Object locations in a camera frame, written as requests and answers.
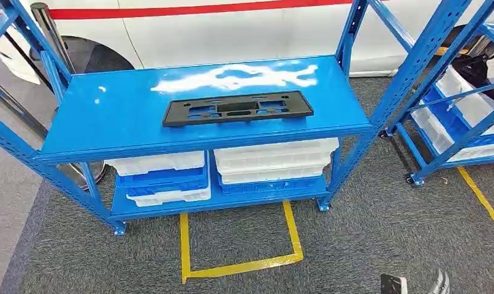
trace blue plastic tray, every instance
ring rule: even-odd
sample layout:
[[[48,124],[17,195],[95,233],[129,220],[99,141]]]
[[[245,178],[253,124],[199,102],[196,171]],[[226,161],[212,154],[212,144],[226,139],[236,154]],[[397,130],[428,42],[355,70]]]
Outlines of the blue plastic tray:
[[[308,178],[279,179],[277,181],[251,182],[241,184],[224,184],[222,176],[218,174],[218,183],[222,187],[222,192],[229,194],[245,194],[256,192],[269,192],[280,190],[299,190],[313,187],[318,181],[325,184],[323,176],[311,176]]]
[[[437,88],[433,87],[429,93],[424,96],[424,102],[431,102],[438,99],[442,99],[444,94]],[[463,117],[463,114],[458,107],[453,106],[447,111],[451,101],[444,101],[437,104],[429,105],[428,108],[440,121],[442,126],[446,129],[447,133],[454,141],[458,141],[460,137],[471,129],[469,123]],[[494,144],[494,134],[481,135],[476,137],[467,147],[484,146]]]
[[[152,195],[165,191],[205,189],[208,179],[209,155],[205,153],[205,165],[188,170],[157,170],[144,175],[116,176],[115,188],[126,189],[129,196]]]
[[[433,87],[428,94],[424,97],[424,102],[432,102],[438,99],[442,99],[443,96],[437,87]],[[471,129],[469,123],[463,118],[463,114],[455,105],[447,111],[452,101],[444,101],[437,104],[429,105],[428,108],[438,118],[440,123],[444,126],[447,133],[457,141],[465,132]]]

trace red stripe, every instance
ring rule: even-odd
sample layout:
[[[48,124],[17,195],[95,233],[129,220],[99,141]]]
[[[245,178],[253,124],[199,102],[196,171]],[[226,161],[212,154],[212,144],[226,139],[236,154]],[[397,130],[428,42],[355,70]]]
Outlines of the red stripe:
[[[349,4],[352,0],[277,0],[237,4],[218,4],[189,7],[137,9],[51,9],[55,20],[95,20],[101,18],[164,17],[168,15],[203,14],[248,10],[282,9],[309,6]]]

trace plastic bin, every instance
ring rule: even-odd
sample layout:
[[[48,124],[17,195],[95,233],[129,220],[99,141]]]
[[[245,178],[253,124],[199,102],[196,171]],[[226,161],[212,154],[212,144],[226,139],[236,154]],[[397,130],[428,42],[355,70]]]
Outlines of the plastic bin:
[[[166,191],[158,192],[152,195],[143,196],[130,196],[126,194],[126,198],[135,201],[135,204],[139,207],[143,206],[153,206],[162,205],[165,202],[174,201],[200,201],[211,199],[211,186],[208,179],[207,188],[199,190],[189,190],[189,191]]]
[[[144,175],[116,176],[116,189],[125,189],[131,197],[161,192],[185,192],[205,189],[209,185],[208,156],[203,167],[188,170],[158,170]]]
[[[264,170],[247,170],[236,173],[220,174],[224,184],[241,184],[263,181],[277,181],[281,179],[308,178],[321,176],[325,163],[313,165],[288,166],[283,168],[272,168]]]
[[[117,176],[115,189],[124,189],[126,198],[135,201],[139,207],[174,201],[208,200],[211,198],[209,166],[209,155],[206,154],[205,165],[202,168]]]
[[[204,151],[105,160],[120,176],[142,175],[155,170],[186,170],[204,165]]]
[[[325,183],[325,179],[323,178],[323,176],[312,176],[308,178],[285,179],[281,181],[265,181],[228,185],[222,182],[222,177],[220,175],[218,176],[218,183],[222,187],[223,193],[226,195],[307,189],[313,187],[318,181],[323,181],[323,183]]]
[[[427,137],[431,141],[431,144],[439,154],[443,153],[447,148],[449,148],[449,146],[455,143],[451,136],[447,133],[444,126],[438,121],[436,116],[433,115],[428,107],[413,111],[411,113],[411,117],[426,133]]]
[[[298,166],[321,165],[324,167],[330,163],[330,153],[338,147],[337,138],[325,138],[216,149],[214,152],[218,172],[222,175],[231,175]],[[267,178],[276,179],[274,176],[267,176]]]
[[[438,154],[443,153],[449,146],[453,145],[454,141],[452,136],[427,107],[412,112],[411,116],[417,125],[426,133]],[[477,159],[488,156],[494,156],[494,143],[463,148],[452,156],[448,162]]]
[[[443,94],[446,97],[474,89],[474,87],[470,85],[462,76],[460,76],[460,74],[452,66],[447,68],[446,73],[436,83],[436,86],[440,90],[438,94]],[[428,102],[430,101],[430,98],[426,97],[424,101]],[[430,106],[430,108],[437,118],[442,118],[443,115],[447,116],[447,119],[451,119],[451,121],[459,120],[459,123],[453,121],[459,129],[469,129],[474,127],[494,110],[494,100],[482,93],[467,95],[466,97],[460,99],[455,104],[455,107],[449,108],[451,103],[452,101],[441,102]],[[446,129],[451,132],[450,128],[452,126],[448,125],[443,119],[441,119],[441,122],[444,124]],[[494,126],[484,132],[484,135],[487,134],[494,134]]]

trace chrome pole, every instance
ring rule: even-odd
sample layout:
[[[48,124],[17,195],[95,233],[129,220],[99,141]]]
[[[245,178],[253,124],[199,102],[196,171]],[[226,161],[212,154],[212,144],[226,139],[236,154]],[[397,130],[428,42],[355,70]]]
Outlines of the chrome pole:
[[[31,4],[31,12],[34,15],[34,18],[37,21],[37,24],[41,28],[45,38],[47,38],[48,43],[52,46],[54,51],[58,54],[58,56],[63,60],[67,69],[70,73],[75,74],[74,64],[72,60],[70,60],[70,56],[68,55],[67,48],[65,46],[65,42],[61,38],[61,35],[58,32],[58,28],[56,27],[56,23],[50,16],[50,10],[48,9],[48,5],[45,3],[37,2]],[[93,170],[93,174],[95,176],[96,183],[99,182],[106,172],[105,164],[103,161],[90,162],[90,169]],[[82,187],[83,190],[86,190],[88,186],[86,185],[85,177],[83,176],[83,172],[81,168],[76,164],[68,164],[68,165],[60,165],[59,169],[65,173],[67,176],[72,178],[78,185]]]
[[[37,21],[37,24],[40,26],[43,34],[48,40],[48,43],[52,45],[54,51],[59,55],[59,57],[64,61],[68,70],[75,74],[74,65],[70,60],[67,49],[65,47],[65,42],[59,35],[58,28],[56,27],[56,23],[50,17],[50,10],[45,3],[37,2],[31,5],[31,12],[34,15],[34,18]]]
[[[34,132],[42,141],[48,134],[47,128],[30,114],[22,104],[12,97],[5,88],[0,85],[0,103],[12,112],[25,126]]]

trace floor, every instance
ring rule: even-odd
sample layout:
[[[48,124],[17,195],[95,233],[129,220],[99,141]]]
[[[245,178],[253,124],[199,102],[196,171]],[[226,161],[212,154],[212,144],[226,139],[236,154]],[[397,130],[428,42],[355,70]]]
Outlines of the floor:
[[[12,75],[1,60],[0,83],[42,124],[50,124],[55,100],[46,88]],[[40,140],[1,106],[0,118],[33,146],[40,146]],[[0,284],[40,183],[41,177],[0,148]]]
[[[367,112],[388,82],[351,80]],[[22,170],[15,167],[11,172]],[[405,276],[410,293],[425,293],[437,268],[449,273],[454,293],[494,293],[494,222],[456,169],[441,170],[412,188],[403,176],[415,168],[399,139],[377,140],[331,211],[320,213],[312,201],[292,202],[301,262],[188,279],[185,285],[178,216],[132,221],[127,235],[116,238],[36,179],[29,205],[22,208],[14,200],[15,207],[6,209],[21,210],[23,220],[9,222],[10,230],[0,234],[7,238],[0,246],[6,251],[18,242],[0,293],[379,293],[381,273]],[[494,165],[467,170],[494,208]],[[7,175],[4,179],[21,176]],[[106,201],[112,183],[110,173],[99,185]],[[3,187],[5,198],[19,195],[10,190],[18,183]],[[192,270],[292,252],[281,204],[190,214],[189,239]]]

